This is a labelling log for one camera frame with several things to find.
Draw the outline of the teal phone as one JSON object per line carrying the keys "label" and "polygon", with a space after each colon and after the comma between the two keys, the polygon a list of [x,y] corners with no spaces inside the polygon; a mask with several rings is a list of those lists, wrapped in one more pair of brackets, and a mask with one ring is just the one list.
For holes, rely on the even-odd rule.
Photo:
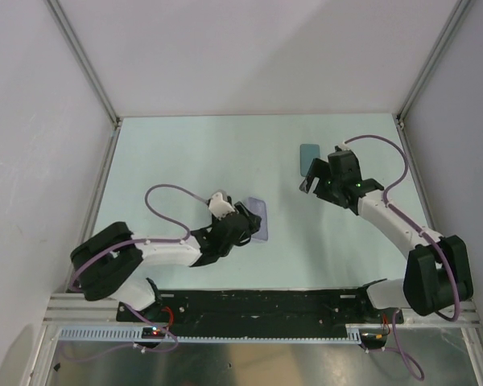
{"label": "teal phone", "polygon": [[320,157],[320,146],[317,144],[301,144],[299,146],[299,172],[302,177],[308,175],[310,165]]}

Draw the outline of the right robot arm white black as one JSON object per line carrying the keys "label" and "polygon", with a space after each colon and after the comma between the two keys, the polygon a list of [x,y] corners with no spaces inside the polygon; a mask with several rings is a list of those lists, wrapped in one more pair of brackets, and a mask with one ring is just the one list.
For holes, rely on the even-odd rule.
{"label": "right robot arm white black", "polygon": [[465,242],[413,221],[385,198],[382,184],[362,178],[358,158],[351,150],[337,148],[327,159],[312,159],[299,189],[368,221],[406,259],[402,279],[366,285],[367,295],[355,304],[361,320],[375,322],[388,308],[410,308],[428,316],[457,307],[474,295]]}

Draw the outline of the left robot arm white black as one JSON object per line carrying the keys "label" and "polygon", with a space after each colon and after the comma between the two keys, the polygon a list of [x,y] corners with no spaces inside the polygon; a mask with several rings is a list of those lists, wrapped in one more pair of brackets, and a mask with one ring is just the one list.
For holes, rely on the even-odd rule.
{"label": "left robot arm white black", "polygon": [[262,217],[242,202],[223,218],[214,216],[208,227],[191,231],[185,240],[136,238],[125,222],[115,222],[71,252],[71,286],[89,302],[112,298],[152,321],[161,315],[163,303],[154,280],[141,274],[144,269],[214,264],[234,247],[251,242],[261,226]]}

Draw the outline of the purple phone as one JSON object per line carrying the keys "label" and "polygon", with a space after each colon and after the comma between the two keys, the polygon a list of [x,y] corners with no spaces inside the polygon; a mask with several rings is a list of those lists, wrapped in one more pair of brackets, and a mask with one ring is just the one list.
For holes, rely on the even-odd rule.
{"label": "purple phone", "polygon": [[253,238],[258,242],[267,242],[269,240],[269,231],[266,202],[262,199],[250,196],[246,198],[243,203],[252,214],[261,219],[260,228],[255,234],[253,234]]}

